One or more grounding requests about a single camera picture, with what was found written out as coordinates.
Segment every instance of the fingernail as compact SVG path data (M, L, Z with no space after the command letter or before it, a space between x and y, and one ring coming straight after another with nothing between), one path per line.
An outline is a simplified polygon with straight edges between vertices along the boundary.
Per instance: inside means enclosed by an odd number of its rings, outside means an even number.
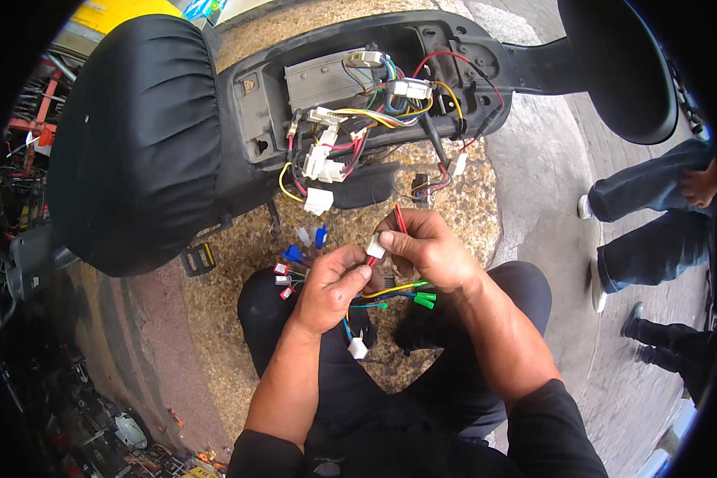
M390 231L382 231L380 233L380 244L384 247L393 246L393 234Z
M369 280L369 278L372 277L372 268L368 265L360 265L358 267L358 272L362 275L364 279Z

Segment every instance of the white sneaker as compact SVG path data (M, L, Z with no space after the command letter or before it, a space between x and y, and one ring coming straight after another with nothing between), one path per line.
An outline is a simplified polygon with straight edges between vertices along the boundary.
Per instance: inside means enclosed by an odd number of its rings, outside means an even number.
M593 309L595 309L595 312L601 313L605 308L605 298L608 297L608 294L602 289L602 284L600 283L600 273L597 270L597 259L590 260L590 272L593 275L593 282L592 285L590 285L590 292L593 299Z
M576 213L579 214L580 219L592 219L595 217L593 213L593 207L590 204L590 198L585 194L579 198L579 203L576 205Z

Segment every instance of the hand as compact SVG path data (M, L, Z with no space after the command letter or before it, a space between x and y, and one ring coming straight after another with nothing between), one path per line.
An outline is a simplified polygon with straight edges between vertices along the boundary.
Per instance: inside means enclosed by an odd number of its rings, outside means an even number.
M717 194L717 167L712 160L707 170L686 170L681 181L683 196L692 206L709 207Z
M318 334L337 325L372 276L364 260L364 249L347 244L313 261L290 321Z
M393 214L388 215L375 229L380 232L380 245L392 254L399 273L414 275L414 267L423 278L441 292L460 288L469 278L483 272L480 264L452 234L441 215L435 211L404 209L404 222L409 234L399 233ZM370 288L380 290L379 280L372 278Z

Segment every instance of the person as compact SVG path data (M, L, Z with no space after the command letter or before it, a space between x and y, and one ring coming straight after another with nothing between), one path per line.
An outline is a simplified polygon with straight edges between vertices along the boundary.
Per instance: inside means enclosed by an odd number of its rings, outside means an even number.
M613 223L642 209L667 211L597 249L590 261L593 308L630 284L658 285L709 260L717 164L706 141L688 139L659 158L598 180L580 197L581 219Z
M714 332L699 331L684 323L654 323L643 318L644 309L642 302L635 304L621 325L621 336L644 344L638 349L638 362L679 373L693 402L698 404L717 351Z
M238 309L261 379L228 476L606 476L542 338L544 275L522 262L485 272L439 214L403 217L408 235L393 215L376 230L399 272L416 268L440 295L433 313L404 318L423 320L428 338L445 331L439 358L388 395L349 354L349 304L384 282L357 245L318 257L287 301L271 270L254 273ZM356 334L359 311L347 322ZM507 455L483 440L505 419Z

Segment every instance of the green connector cap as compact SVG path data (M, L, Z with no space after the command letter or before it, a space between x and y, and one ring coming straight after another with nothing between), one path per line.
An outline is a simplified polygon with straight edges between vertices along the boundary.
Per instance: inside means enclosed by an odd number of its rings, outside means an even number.
M417 296L421 297L423 299L427 299L428 301L435 301L436 295L431 294L430 292L417 292Z
M417 302L418 304L420 304L421 306L427 307L429 309L432 309L436 305L433 302L430 302L425 298L421 298L419 295L414 296L414 301Z

